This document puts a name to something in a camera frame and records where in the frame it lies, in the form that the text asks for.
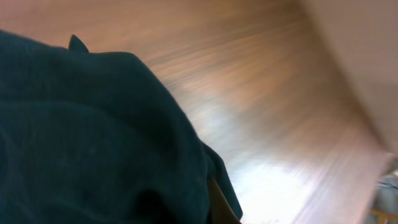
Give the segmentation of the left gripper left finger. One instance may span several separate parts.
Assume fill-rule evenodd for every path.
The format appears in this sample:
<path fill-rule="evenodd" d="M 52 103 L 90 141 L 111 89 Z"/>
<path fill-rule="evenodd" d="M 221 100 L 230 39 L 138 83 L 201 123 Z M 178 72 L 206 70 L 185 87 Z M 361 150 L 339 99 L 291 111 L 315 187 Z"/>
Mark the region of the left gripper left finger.
<path fill-rule="evenodd" d="M 89 52 L 86 45 L 74 34 L 72 34 L 70 37 L 68 49 L 76 52 Z"/>

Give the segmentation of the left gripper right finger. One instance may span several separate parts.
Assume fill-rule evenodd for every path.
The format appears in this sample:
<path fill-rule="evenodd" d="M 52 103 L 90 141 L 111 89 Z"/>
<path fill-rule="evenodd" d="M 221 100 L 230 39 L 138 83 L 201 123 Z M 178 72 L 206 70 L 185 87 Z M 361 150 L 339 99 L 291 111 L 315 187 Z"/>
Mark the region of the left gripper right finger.
<path fill-rule="evenodd" d="M 215 179 L 208 181 L 212 224 L 241 224 L 233 213 Z"/>

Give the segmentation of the black shorts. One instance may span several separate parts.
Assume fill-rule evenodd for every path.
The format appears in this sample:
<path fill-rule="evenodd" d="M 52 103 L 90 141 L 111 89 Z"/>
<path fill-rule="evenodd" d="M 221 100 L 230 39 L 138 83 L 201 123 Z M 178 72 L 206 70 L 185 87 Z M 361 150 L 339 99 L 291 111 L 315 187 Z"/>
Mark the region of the black shorts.
<path fill-rule="evenodd" d="M 135 55 L 1 32 L 2 223 L 211 223 L 223 160 Z"/>

